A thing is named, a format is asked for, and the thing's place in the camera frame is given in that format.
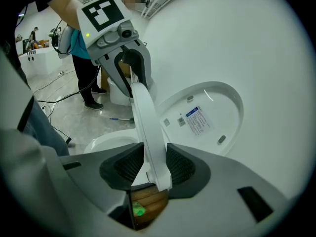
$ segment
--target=black shoe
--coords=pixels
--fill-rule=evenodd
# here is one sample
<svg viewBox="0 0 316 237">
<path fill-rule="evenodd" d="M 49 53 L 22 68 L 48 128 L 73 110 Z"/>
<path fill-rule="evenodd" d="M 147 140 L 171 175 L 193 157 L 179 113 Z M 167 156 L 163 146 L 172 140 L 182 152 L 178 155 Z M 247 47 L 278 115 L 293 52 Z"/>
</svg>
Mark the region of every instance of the black shoe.
<svg viewBox="0 0 316 237">
<path fill-rule="evenodd" d="M 100 109 L 103 109 L 103 105 L 99 104 L 99 103 L 92 103 L 92 104 L 87 104 L 87 103 L 84 103 L 84 105 L 89 108 L 89 109 L 93 109 L 95 111 L 98 111 Z"/>
<path fill-rule="evenodd" d="M 92 89 L 91 90 L 92 93 L 94 94 L 101 94 L 101 95 L 104 95 L 107 93 L 107 91 L 105 89 L 100 89 L 100 88 L 97 88 L 97 89 Z"/>
</svg>

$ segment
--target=white table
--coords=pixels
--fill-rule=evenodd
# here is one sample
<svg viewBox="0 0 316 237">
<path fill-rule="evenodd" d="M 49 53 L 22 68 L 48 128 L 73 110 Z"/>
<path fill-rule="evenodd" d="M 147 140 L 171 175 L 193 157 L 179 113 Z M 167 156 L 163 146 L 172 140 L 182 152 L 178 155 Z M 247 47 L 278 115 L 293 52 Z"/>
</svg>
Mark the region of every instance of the white table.
<svg viewBox="0 0 316 237">
<path fill-rule="evenodd" d="M 53 47 L 40 48 L 25 53 L 19 57 L 22 69 L 27 77 L 34 75 L 48 75 L 56 71 L 61 65 L 58 53 Z"/>
</svg>

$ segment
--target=black pants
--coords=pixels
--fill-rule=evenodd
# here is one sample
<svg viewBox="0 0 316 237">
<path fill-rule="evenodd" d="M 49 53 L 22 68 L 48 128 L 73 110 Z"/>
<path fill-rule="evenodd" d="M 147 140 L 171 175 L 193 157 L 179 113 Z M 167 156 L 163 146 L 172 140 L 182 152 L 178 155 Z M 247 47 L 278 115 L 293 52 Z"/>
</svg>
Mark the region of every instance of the black pants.
<svg viewBox="0 0 316 237">
<path fill-rule="evenodd" d="M 78 88 L 82 90 L 87 87 L 95 77 L 97 73 L 98 67 L 94 66 L 91 60 L 82 59 L 73 55 L 73 62 L 75 66 L 75 71 L 78 78 Z M 94 103 L 94 98 L 92 97 L 91 89 L 98 89 L 97 79 L 93 82 L 91 88 L 88 88 L 81 92 L 81 96 L 83 97 L 85 103 L 92 104 Z"/>
</svg>

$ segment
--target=floor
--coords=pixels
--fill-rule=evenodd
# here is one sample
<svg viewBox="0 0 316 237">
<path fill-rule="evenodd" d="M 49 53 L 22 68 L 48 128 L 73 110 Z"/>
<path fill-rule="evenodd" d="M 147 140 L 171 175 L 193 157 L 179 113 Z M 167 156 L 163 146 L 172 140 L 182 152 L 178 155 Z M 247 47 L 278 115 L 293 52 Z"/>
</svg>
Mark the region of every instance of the floor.
<svg viewBox="0 0 316 237">
<path fill-rule="evenodd" d="M 43 88 L 58 78 L 58 73 L 64 71 L 66 74 L 60 76 L 51 85 L 35 93 L 38 100 L 56 101 L 68 94 L 78 91 L 78 79 L 74 72 L 74 65 L 71 56 L 63 59 L 63 65 L 54 73 L 49 75 L 36 75 L 28 78 L 32 91 Z M 110 102 L 109 94 L 93 94 L 96 102 L 103 104 L 104 109 L 94 111 L 83 104 L 80 94 L 65 99 L 58 104 L 39 103 L 40 106 L 53 111 L 51 124 L 63 133 L 72 138 L 69 152 L 71 155 L 82 154 L 85 147 L 95 138 L 118 130 L 133 129 L 134 124 L 129 121 L 111 120 L 109 118 L 129 119 L 133 117 L 132 108 L 129 106 L 116 105 Z"/>
</svg>

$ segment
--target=teal shirt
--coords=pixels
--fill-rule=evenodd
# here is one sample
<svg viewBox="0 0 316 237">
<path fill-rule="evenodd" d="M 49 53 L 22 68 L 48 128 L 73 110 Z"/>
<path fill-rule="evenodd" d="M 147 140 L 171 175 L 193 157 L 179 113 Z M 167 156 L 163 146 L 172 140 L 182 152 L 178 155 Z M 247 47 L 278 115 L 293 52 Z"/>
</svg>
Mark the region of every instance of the teal shirt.
<svg viewBox="0 0 316 237">
<path fill-rule="evenodd" d="M 72 55 L 75 55 L 82 59 L 90 60 L 88 51 L 83 41 L 82 34 L 78 30 L 75 30 L 73 32 L 73 35 L 71 36 L 71 49 L 70 50 L 72 50 L 71 52 Z"/>
</svg>

